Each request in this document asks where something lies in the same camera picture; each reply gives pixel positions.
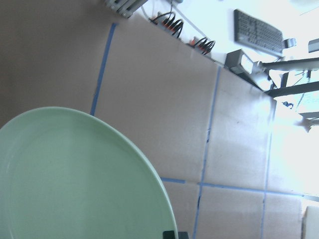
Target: metal bar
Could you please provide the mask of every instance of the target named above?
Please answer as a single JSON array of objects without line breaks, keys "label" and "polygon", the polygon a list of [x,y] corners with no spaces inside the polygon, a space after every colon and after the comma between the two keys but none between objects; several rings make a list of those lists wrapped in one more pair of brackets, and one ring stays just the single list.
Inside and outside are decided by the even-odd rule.
[{"label": "metal bar", "polygon": [[299,114],[306,119],[319,118],[319,112],[306,112],[306,113],[299,113]]},{"label": "metal bar", "polygon": [[279,89],[265,91],[271,97],[295,95],[300,93],[319,91],[319,82],[306,83],[296,86],[283,87]]}]

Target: blue tape line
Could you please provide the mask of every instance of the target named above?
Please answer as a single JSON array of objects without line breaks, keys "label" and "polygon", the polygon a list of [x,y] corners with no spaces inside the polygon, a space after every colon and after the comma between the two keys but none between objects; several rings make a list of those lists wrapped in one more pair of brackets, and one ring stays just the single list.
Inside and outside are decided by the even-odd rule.
[{"label": "blue tape line", "polygon": [[304,194],[293,194],[293,193],[283,193],[283,192],[275,192],[275,191],[265,191],[262,189],[253,189],[253,188],[242,188],[242,187],[235,187],[235,186],[228,186],[228,185],[221,185],[221,184],[212,184],[212,183],[202,183],[203,187],[210,187],[210,188],[222,188],[222,189],[232,189],[244,192],[253,192],[253,193],[266,193],[266,194],[275,194],[275,195],[285,195],[285,196],[296,196],[296,197],[304,197]]},{"label": "blue tape line", "polygon": [[212,121],[213,121],[213,114],[214,114],[214,108],[215,108],[215,101],[216,101],[217,87],[218,87],[218,82],[219,82],[220,69],[221,69],[221,67],[219,66],[217,69],[215,89],[213,92],[213,99],[212,99],[210,116],[209,116],[209,121],[208,121],[207,138],[206,138],[206,145],[205,145],[205,151],[204,151],[203,169],[201,171],[201,178],[200,178],[200,184],[199,184],[197,209],[196,209],[195,223],[194,223],[194,230],[193,230],[193,239],[196,239],[196,233],[197,233],[197,227],[198,227],[199,205],[200,205],[200,198],[201,198],[202,189],[203,189],[203,181],[204,181],[204,177],[205,177],[208,142],[209,142],[209,138],[210,138],[211,125],[212,125]]},{"label": "blue tape line", "polygon": [[266,211],[266,199],[267,199],[267,190],[268,190],[268,179],[269,179],[269,164],[270,164],[270,154],[271,154],[271,142],[272,142],[272,123],[275,118],[276,107],[274,108],[271,125],[270,125],[270,135],[269,135],[269,145],[268,145],[268,155],[267,155],[267,163],[266,163],[266,178],[265,178],[265,188],[264,188],[264,199],[263,199],[263,211],[261,215],[261,224],[260,224],[260,239],[264,238],[264,224],[265,224],[265,211]]},{"label": "blue tape line", "polygon": [[163,182],[171,182],[171,183],[181,183],[181,184],[185,184],[186,181],[182,180],[182,179],[174,179],[174,178],[160,178]]},{"label": "blue tape line", "polygon": [[211,184],[211,183],[202,183],[202,185],[204,187],[211,187],[211,188],[222,188],[222,189],[232,189],[232,190],[238,190],[238,191],[244,191],[244,192],[264,193],[264,190],[261,190],[261,189],[241,188],[241,187]]},{"label": "blue tape line", "polygon": [[102,58],[98,83],[97,83],[96,91],[95,91],[92,106],[91,106],[90,115],[92,115],[92,116],[94,116],[94,114],[95,114],[95,109],[96,109],[96,105],[97,105],[98,98],[99,98],[99,93],[100,93],[100,89],[101,89],[101,85],[102,85],[105,66],[106,66],[106,62],[108,59],[108,55],[109,55],[109,51],[110,51],[110,47],[111,47],[111,42],[112,42],[112,38],[113,38],[113,34],[115,31],[116,25],[117,25],[116,23],[112,23],[112,26],[111,26],[111,29],[109,32],[109,36],[108,36],[108,40],[107,40],[106,45],[105,45],[105,50],[104,50],[104,54],[103,54],[103,58]]}]

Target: black keyboard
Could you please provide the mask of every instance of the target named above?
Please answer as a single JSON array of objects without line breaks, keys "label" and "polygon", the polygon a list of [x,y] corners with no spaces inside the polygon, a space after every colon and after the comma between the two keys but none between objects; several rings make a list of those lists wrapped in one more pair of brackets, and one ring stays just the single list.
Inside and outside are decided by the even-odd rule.
[{"label": "black keyboard", "polygon": [[282,56],[283,34],[275,27],[234,10],[235,41],[275,56]]}]

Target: electronic device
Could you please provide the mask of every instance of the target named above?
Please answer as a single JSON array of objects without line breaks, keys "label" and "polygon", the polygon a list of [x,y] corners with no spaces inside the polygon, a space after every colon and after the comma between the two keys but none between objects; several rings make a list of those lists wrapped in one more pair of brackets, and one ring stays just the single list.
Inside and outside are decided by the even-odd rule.
[{"label": "electronic device", "polygon": [[123,17],[129,18],[148,0],[105,0],[105,5]]},{"label": "electronic device", "polygon": [[234,10],[234,40],[275,56],[282,56],[285,48],[280,30],[238,9]]},{"label": "electronic device", "polygon": [[260,68],[259,62],[253,62],[241,49],[227,54],[225,68],[262,91],[267,91],[271,87],[272,81]]}]

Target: floor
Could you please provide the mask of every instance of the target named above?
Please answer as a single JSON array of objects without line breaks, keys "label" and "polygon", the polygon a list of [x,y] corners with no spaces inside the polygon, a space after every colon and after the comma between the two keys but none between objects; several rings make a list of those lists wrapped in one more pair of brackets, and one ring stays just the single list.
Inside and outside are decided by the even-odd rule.
[{"label": "floor", "polygon": [[315,171],[299,171],[299,115],[139,15],[63,4],[0,10],[0,125],[42,106],[91,113],[148,157],[190,238],[300,238]]}]

